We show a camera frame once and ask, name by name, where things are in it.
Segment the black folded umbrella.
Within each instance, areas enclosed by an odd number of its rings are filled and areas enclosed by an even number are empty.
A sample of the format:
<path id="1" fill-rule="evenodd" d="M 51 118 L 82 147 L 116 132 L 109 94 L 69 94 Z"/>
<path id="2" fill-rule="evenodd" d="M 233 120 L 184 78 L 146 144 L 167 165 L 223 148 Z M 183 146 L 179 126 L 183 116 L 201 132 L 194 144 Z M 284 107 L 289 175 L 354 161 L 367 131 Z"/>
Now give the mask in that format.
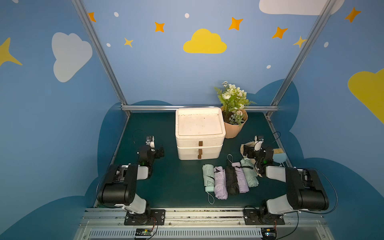
<path id="1" fill-rule="evenodd" d="M 240 193 L 237 175 L 235 168 L 228 165 L 225 167 L 226 171 L 226 187 L 229 195 L 235 196 Z"/>

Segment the circuit board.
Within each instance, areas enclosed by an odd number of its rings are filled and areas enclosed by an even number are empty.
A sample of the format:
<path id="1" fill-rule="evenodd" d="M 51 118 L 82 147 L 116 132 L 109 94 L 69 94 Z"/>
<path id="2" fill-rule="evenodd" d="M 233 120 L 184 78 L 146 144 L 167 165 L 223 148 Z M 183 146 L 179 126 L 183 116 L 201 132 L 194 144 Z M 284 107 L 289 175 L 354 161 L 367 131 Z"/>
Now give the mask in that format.
<path id="1" fill-rule="evenodd" d="M 277 232 L 272 228 L 262 228 L 261 229 L 262 240 L 276 240 Z"/>
<path id="2" fill-rule="evenodd" d="M 149 238 L 152 236 L 152 230 L 149 229 L 136 229 L 135 238 Z"/>

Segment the mint green umbrella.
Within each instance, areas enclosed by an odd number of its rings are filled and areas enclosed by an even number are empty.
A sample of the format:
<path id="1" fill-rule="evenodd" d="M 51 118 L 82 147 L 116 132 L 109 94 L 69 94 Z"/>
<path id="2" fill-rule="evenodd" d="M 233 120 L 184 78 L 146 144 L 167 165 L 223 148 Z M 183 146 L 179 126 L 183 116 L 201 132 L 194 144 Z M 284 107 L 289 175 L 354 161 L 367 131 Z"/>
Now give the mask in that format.
<path id="1" fill-rule="evenodd" d="M 241 161 L 241 168 L 245 174 L 246 181 L 249 188 L 254 188 L 259 185 L 259 181 L 257 179 L 258 173 L 255 170 L 254 165 L 252 164 L 252 161 L 248 158 L 243 158 Z"/>
<path id="2" fill-rule="evenodd" d="M 203 165 L 202 171 L 205 192 L 208 195 L 208 202 L 213 205 L 215 203 L 215 197 L 212 195 L 215 189 L 214 166 L 210 164 Z"/>

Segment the beige work glove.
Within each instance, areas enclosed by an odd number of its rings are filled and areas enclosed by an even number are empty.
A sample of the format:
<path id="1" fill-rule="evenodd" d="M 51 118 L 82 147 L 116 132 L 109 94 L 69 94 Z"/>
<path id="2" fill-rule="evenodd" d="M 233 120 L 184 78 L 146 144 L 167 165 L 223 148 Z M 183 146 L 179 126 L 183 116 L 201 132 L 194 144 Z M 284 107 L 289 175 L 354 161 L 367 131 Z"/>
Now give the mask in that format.
<path id="1" fill-rule="evenodd" d="M 259 142 L 249 142 L 242 144 L 240 148 L 243 158 L 249 159 L 253 165 L 254 171 L 260 176 L 256 163 L 260 155 L 261 144 Z"/>

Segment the aluminium frame back rail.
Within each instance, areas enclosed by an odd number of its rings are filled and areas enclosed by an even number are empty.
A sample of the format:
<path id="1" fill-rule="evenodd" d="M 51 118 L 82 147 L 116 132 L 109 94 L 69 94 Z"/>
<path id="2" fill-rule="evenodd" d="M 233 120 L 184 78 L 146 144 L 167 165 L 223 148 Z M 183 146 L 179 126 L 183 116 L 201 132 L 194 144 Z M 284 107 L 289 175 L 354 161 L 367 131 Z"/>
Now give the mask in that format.
<path id="1" fill-rule="evenodd" d="M 122 105 L 123 111 L 176 111 L 178 109 L 190 108 L 219 108 L 219 106 L 174 106 L 174 105 Z M 276 112 L 277 106 L 248 106 L 245 107 L 249 112 Z"/>

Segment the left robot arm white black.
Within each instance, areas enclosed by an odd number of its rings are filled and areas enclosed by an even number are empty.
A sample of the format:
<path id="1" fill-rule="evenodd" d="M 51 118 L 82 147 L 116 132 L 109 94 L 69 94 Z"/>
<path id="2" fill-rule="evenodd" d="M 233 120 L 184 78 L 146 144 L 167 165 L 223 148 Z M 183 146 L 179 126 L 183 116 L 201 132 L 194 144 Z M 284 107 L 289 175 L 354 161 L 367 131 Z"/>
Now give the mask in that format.
<path id="1" fill-rule="evenodd" d="M 137 181 L 149 179 L 153 174 L 154 161 L 164 156 L 163 147 L 155 149 L 145 145 L 138 151 L 136 164 L 111 165 L 103 182 L 98 184 L 99 203 L 107 208 L 127 211 L 126 226 L 163 225 L 165 210 L 151 209 L 149 202 L 137 194 Z"/>

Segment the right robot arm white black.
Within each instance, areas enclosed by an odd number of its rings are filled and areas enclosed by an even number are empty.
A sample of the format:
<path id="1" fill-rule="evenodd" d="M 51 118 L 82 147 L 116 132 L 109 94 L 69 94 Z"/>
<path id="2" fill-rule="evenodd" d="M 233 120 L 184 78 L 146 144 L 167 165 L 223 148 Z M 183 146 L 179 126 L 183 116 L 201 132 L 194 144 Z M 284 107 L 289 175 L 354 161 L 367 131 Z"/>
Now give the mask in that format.
<path id="1" fill-rule="evenodd" d="M 318 214 L 329 208 L 329 198 L 316 170 L 275 166 L 273 157 L 276 151 L 263 148 L 260 143 L 243 144 L 240 151 L 245 160 L 251 161 L 251 165 L 244 166 L 244 169 L 286 184 L 286 194 L 262 201 L 256 216 L 263 225 L 274 224 L 287 213 L 304 211 Z"/>

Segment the potted artificial flower plant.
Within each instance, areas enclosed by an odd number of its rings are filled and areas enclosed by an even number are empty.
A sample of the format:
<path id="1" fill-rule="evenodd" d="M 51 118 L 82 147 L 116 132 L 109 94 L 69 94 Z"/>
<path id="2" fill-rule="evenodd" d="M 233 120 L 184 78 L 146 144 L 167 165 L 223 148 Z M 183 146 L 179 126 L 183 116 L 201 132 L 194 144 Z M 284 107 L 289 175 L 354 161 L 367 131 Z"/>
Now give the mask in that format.
<path id="1" fill-rule="evenodd" d="M 235 138 L 248 120 L 245 110 L 250 104 L 255 102 L 247 98 L 247 92 L 225 81 L 222 88 L 215 87 L 218 99 L 222 104 L 221 110 L 226 130 L 226 139 Z"/>

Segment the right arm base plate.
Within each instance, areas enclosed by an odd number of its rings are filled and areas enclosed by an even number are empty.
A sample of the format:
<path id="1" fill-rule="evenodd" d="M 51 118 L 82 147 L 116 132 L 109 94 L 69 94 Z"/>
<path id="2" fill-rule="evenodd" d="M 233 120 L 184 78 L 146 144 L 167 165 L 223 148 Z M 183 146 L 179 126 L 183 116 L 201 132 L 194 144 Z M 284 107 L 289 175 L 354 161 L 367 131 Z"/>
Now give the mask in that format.
<path id="1" fill-rule="evenodd" d="M 280 215 L 265 215 L 263 217 L 259 217 L 258 209 L 246 208 L 243 209 L 243 217 L 245 221 L 245 225 L 247 226 L 256 226 L 256 225 L 269 225 L 269 226 L 282 226 L 285 225 L 284 218 Z"/>

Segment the right circuit board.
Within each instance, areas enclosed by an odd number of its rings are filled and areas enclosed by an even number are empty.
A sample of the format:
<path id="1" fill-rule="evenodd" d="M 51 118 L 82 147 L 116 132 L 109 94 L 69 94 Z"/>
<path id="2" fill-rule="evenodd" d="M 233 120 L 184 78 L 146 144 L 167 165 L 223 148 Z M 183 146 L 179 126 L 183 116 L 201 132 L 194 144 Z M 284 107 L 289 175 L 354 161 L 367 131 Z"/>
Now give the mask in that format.
<path id="1" fill-rule="evenodd" d="M 261 229 L 262 240 L 276 240 L 277 232 L 272 228 L 262 228 Z"/>

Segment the lilac umbrella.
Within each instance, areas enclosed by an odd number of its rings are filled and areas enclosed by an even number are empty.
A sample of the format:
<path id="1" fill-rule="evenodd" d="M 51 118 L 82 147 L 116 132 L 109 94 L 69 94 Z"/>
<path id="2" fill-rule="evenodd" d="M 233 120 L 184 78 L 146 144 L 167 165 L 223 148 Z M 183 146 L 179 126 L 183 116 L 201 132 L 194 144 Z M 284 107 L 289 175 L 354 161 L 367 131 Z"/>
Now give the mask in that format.
<path id="1" fill-rule="evenodd" d="M 215 178 L 215 197 L 219 200 L 228 199 L 228 191 L 226 187 L 226 172 L 221 166 L 214 167 L 214 178 Z"/>
<path id="2" fill-rule="evenodd" d="M 245 174 L 241 168 L 241 163 L 240 162 L 234 162 L 234 158 L 231 154 L 227 155 L 227 161 L 229 162 L 230 166 L 235 168 L 236 175 L 237 175 L 237 180 L 238 180 L 238 185 L 240 189 L 240 194 L 245 194 L 248 193 L 249 187 L 246 181 Z"/>

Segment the left circuit board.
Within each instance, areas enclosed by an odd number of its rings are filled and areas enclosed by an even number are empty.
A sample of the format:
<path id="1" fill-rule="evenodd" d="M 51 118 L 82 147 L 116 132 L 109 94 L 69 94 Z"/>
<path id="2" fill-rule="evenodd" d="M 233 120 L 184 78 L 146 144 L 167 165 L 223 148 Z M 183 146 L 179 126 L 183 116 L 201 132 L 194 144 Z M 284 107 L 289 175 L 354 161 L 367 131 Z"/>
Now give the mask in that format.
<path id="1" fill-rule="evenodd" d="M 152 230 L 149 229 L 136 229 L 135 238 L 149 238 L 152 236 Z"/>

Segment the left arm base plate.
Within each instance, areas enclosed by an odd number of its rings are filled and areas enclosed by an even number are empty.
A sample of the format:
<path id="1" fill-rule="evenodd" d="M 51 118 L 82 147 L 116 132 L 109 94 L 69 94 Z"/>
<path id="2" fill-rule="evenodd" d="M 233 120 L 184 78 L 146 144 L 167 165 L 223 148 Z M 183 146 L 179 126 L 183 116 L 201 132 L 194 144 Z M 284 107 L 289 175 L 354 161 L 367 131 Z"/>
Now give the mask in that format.
<path id="1" fill-rule="evenodd" d="M 163 226 L 165 223 L 165 210 L 149 210 L 144 214 L 131 214 L 127 212 L 125 216 L 125 226 L 149 226 L 155 224 L 156 226 Z"/>

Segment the white drawer cabinet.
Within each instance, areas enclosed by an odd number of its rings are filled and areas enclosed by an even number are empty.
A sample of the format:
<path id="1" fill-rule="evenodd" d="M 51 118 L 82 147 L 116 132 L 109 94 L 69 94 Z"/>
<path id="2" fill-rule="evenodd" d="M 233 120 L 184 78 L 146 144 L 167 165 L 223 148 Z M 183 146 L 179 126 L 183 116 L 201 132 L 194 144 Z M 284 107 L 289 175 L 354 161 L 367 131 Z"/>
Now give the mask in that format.
<path id="1" fill-rule="evenodd" d="M 220 108 L 176 110 L 175 136 L 182 161 L 217 159 L 226 136 Z"/>

